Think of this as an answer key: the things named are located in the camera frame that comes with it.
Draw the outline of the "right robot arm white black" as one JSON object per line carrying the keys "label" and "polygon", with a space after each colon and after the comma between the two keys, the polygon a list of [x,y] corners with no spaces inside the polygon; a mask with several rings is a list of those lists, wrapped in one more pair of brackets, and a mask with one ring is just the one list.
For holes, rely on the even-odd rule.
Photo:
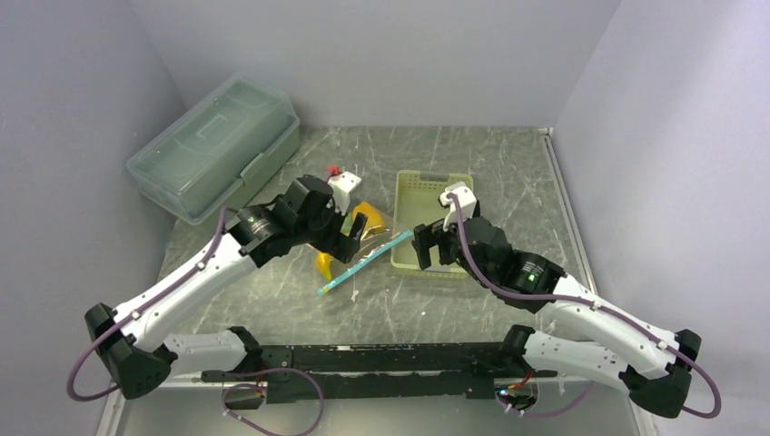
{"label": "right robot arm white black", "polygon": [[629,315],[592,293],[561,266],[517,250],[504,231],[483,217],[462,225],[441,220],[414,229],[412,246],[419,267],[439,263],[461,266],[480,286],[505,304],[550,317],[590,338],[559,340],[522,326],[512,327],[500,353],[505,373],[529,370],[568,372],[606,384],[628,395],[640,408],[673,419],[685,411],[692,362],[701,337],[688,329],[671,332]]}

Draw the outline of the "clear lidded storage box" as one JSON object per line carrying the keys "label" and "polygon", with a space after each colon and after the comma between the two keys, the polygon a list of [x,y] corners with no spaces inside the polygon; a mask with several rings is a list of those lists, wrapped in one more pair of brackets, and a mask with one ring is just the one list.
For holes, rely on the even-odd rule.
{"label": "clear lidded storage box", "polygon": [[299,147],[289,96],[235,75],[128,160],[139,191],[176,218],[206,222],[248,202]]}

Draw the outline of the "yellow bananas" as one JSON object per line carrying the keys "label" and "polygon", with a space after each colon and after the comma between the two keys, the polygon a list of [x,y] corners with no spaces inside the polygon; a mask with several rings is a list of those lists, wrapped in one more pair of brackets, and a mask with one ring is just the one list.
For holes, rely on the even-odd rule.
{"label": "yellow bananas", "polygon": [[318,253],[315,258],[316,269],[326,282],[330,282],[333,279],[331,271],[332,260],[333,257],[328,253]]}

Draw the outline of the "clear zip top bag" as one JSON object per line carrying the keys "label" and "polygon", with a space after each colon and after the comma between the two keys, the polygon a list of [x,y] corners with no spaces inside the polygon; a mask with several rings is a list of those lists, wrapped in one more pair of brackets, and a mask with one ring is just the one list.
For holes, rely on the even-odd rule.
{"label": "clear zip top bag", "polygon": [[330,282],[325,281],[325,283],[317,290],[316,293],[319,296],[325,295],[332,289],[340,286],[369,263],[373,262],[383,254],[388,253],[398,244],[407,241],[413,236],[413,231],[408,229],[404,224],[398,223],[390,215],[380,209],[378,210],[383,215],[386,231],[373,235],[367,239],[361,239],[360,250],[352,257],[350,263],[342,263],[333,258],[331,264],[333,279]]}

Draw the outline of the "pale green perforated basket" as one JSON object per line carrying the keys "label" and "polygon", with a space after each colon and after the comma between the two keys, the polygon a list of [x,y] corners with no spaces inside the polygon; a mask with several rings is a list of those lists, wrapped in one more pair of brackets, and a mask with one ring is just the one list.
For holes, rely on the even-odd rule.
{"label": "pale green perforated basket", "polygon": [[[472,176],[465,173],[434,173],[417,170],[400,170],[396,177],[394,218],[399,224],[412,230],[419,224],[443,221],[446,210],[439,204],[439,195],[445,188],[463,182],[473,187]],[[467,273],[457,265],[440,265],[438,249],[430,250],[431,266],[419,268],[417,254],[411,239],[400,243],[390,252],[390,263],[397,273],[438,279],[465,279]]]}

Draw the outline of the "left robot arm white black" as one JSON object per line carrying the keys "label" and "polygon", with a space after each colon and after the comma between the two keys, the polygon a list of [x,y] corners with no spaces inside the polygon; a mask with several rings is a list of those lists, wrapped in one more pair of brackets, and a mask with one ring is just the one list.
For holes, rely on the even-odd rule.
{"label": "left robot arm white black", "polygon": [[326,180],[305,174],[273,200],[225,207],[212,239],[174,272],[112,308],[98,303],[84,316],[96,353],[125,399],[140,398],[167,378],[219,371],[240,382],[263,369],[263,349],[243,327],[216,334],[178,335],[174,328],[227,286],[293,247],[310,245],[348,263],[368,221],[356,213],[348,231],[352,193],[361,179],[344,172]]}

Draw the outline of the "aluminium frame rail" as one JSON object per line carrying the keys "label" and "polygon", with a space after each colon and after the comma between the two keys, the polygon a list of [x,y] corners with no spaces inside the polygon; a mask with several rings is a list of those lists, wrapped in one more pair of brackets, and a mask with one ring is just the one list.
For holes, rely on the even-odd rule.
{"label": "aluminium frame rail", "polygon": [[[225,382],[215,381],[206,382],[202,380],[202,372],[185,373],[179,375],[172,375],[163,381],[158,387],[156,387],[149,394],[140,398],[140,401],[146,399],[153,399],[161,393],[167,392],[192,392],[193,390],[218,390],[221,391],[225,387]],[[117,435],[121,420],[124,415],[127,414],[129,406],[133,400],[126,400],[120,391],[114,391],[106,397],[106,403],[104,405],[103,413],[99,421],[95,435],[108,436]]]}

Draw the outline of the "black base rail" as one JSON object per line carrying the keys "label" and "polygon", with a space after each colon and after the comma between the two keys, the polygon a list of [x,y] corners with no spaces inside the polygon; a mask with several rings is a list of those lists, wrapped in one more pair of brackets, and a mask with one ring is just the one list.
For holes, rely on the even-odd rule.
{"label": "black base rail", "polygon": [[269,404],[315,400],[463,396],[486,400],[528,367],[498,342],[265,345],[262,359],[203,382],[263,382]]}

